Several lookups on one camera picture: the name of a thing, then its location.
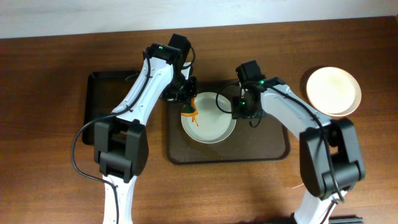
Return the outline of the orange green sponge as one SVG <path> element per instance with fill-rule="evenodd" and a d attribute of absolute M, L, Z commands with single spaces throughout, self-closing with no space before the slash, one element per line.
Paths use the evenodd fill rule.
<path fill-rule="evenodd" d="M 191 98 L 184 104 L 180 114 L 183 117 L 191 118 L 192 122 L 198 126 L 198 122 L 196 119 L 196 116 L 198 115 L 198 110 L 195 105 L 195 97 Z"/>

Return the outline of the white plate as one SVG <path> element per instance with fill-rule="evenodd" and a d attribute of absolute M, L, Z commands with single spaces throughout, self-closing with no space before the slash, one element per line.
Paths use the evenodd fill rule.
<path fill-rule="evenodd" d="M 196 114 L 184 116 L 181 114 L 183 130 L 195 141 L 213 144 L 226 139 L 234 130 L 236 120 L 231 114 L 221 111 L 231 111 L 231 102 L 223 95 L 214 92 L 197 94 L 194 99 Z"/>
<path fill-rule="evenodd" d="M 353 113 L 362 100 L 361 87 L 354 76 L 337 67 L 322 67 L 312 72 L 305 92 L 315 109 L 334 117 Z"/>

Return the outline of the white plate back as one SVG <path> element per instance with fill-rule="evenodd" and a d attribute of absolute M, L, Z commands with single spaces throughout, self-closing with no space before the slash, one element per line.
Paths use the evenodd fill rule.
<path fill-rule="evenodd" d="M 322 67 L 312 72 L 305 92 L 315 109 L 334 117 L 353 113 L 362 100 L 361 87 L 354 76 L 337 67 Z"/>

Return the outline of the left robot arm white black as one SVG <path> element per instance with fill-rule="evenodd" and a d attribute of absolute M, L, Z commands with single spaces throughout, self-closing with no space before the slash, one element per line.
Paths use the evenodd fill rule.
<path fill-rule="evenodd" d="M 149 155 L 146 124 L 157 100 L 186 105 L 189 115 L 196 112 L 193 64 L 186 61 L 192 51 L 187 40 L 146 48 L 132 88 L 111 114 L 94 123 L 94 161 L 105 186 L 104 223 L 132 223 L 134 186 Z"/>

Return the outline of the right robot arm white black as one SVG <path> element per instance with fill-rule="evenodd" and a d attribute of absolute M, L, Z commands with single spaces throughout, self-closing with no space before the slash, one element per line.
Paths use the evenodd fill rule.
<path fill-rule="evenodd" d="M 300 176 L 306 188 L 298 209 L 281 223 L 363 223 L 354 215 L 333 217 L 344 196 L 365 177 L 356 128 L 348 118 L 333 119 L 295 95 L 281 79 L 239 81 L 234 119 L 268 114 L 299 140 Z"/>

